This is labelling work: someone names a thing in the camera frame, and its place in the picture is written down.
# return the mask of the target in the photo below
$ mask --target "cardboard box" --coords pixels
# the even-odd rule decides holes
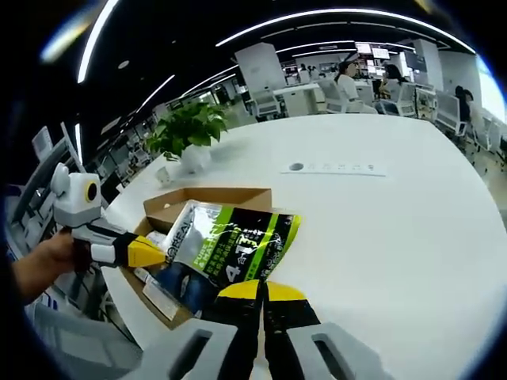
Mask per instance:
[[[167,234],[188,200],[256,211],[272,210],[271,189],[268,188],[182,188],[146,200],[144,202],[146,217],[135,228],[134,233],[146,236],[151,231],[157,230]],[[135,277],[131,270],[122,268],[121,271],[147,308],[170,329],[175,329],[193,316],[185,307],[179,306],[173,320],[170,321],[143,294],[144,283]]]

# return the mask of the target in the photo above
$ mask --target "box lid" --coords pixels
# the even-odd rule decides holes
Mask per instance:
[[[257,211],[271,211],[269,188],[182,188],[144,201],[152,222],[174,222],[187,200],[217,203]]]

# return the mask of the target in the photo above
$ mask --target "green package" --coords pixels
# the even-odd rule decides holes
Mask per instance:
[[[220,288],[267,279],[299,228],[299,215],[187,202],[162,247]]]

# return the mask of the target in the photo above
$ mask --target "product package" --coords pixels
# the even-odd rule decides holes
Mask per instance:
[[[267,279],[300,221],[298,215],[189,200],[161,243],[170,265],[155,278],[195,313],[232,283]]]

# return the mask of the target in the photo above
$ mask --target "white flower pot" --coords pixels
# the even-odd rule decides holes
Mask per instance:
[[[209,146],[187,146],[181,154],[181,168],[187,173],[203,171],[212,161]]]

